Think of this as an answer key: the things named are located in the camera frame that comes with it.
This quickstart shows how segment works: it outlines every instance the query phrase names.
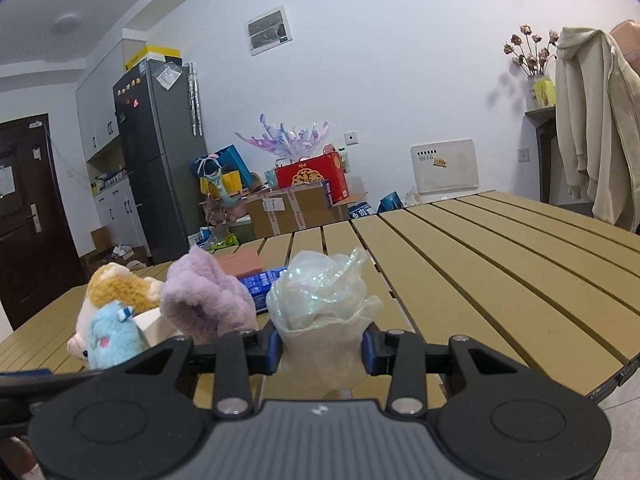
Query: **stuffed animal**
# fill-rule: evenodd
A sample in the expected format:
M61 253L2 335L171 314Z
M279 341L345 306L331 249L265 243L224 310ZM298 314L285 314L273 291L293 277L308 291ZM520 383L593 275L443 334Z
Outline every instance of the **stuffed animal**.
M112 301L91 318L86 340L91 370L119 365L149 348L132 314L130 307Z
M169 267L160 312L196 344L227 332L258 330L249 291L197 246Z
M160 305L163 282L153 278L139 278L127 267L110 263L94 272L86 288L78 320L76 334L66 344L73 357L86 357L86 338L89 321L98 311L112 301L130 305L136 314L142 314Z

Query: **door handle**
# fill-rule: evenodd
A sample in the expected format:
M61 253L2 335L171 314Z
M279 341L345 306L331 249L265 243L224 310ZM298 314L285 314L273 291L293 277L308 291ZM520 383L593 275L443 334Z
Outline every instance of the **door handle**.
M36 228L37 233L42 232L42 225L40 224L40 217L38 216L38 208L35 204L31 204L31 215L29 218L33 218L33 226Z

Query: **kitchen cabinet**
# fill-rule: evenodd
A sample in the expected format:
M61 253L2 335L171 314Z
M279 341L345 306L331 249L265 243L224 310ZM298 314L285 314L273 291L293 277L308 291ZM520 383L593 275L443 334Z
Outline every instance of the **kitchen cabinet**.
M95 206L100 222L109 230L113 243L147 247L128 178L99 193L95 197Z
M123 74L122 46L117 44L76 91L84 160L118 136L112 88Z

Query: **beige hoodie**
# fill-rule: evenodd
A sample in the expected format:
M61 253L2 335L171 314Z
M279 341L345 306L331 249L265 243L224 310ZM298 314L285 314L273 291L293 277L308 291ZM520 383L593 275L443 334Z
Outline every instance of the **beige hoodie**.
M593 215L635 231L640 222L640 76L606 32L565 27L558 41L556 123L572 195Z

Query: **wall socket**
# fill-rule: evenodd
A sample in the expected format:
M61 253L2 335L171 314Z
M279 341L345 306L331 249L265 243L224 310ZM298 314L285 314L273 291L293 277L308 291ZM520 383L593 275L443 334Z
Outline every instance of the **wall socket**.
M518 162L529 162L529 149L521 148L518 150Z
M347 146L351 146L353 144L357 144L358 141L358 133L357 132L348 132L344 134L344 143Z

